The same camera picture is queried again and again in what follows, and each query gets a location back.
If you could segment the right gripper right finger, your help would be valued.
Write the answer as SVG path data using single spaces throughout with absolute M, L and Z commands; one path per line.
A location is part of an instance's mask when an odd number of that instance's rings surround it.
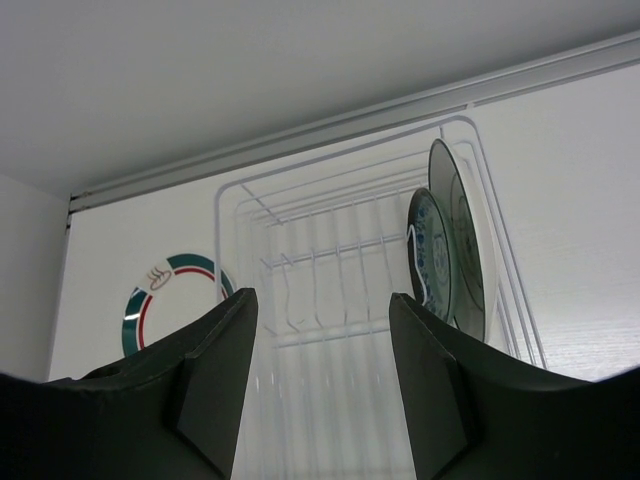
M 589 382 L 534 367 L 406 294 L 389 322 L 417 478 L 638 478 L 638 369 Z

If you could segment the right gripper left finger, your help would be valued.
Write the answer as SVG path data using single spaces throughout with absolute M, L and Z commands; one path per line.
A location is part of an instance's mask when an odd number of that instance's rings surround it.
M 227 479 L 256 338 L 243 288 L 79 379 L 1 378 L 5 479 Z

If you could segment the blue patterned green plate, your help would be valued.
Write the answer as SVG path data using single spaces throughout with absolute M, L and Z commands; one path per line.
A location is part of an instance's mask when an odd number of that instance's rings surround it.
M 460 274 L 453 230 L 441 203 L 425 187 L 411 197 L 406 237 L 415 300 L 454 326 Z

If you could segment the white plate with dark rim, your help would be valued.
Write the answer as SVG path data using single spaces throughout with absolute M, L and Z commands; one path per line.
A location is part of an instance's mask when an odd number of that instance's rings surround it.
M 442 139 L 434 140 L 430 147 L 428 182 L 453 230 L 460 274 L 455 325 L 487 343 L 495 330 L 498 273 L 486 202 L 469 163 Z

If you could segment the far green red rimmed plate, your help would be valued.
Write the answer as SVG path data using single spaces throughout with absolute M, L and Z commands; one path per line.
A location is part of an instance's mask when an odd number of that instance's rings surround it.
M 121 345 L 128 357 L 187 326 L 228 298 L 235 285 L 225 270 L 198 253 L 161 260 L 134 287 L 124 307 Z

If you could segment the aluminium table frame rail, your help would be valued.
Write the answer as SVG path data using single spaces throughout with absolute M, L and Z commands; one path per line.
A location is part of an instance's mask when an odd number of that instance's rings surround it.
M 636 65 L 636 31 L 86 187 L 68 214 Z

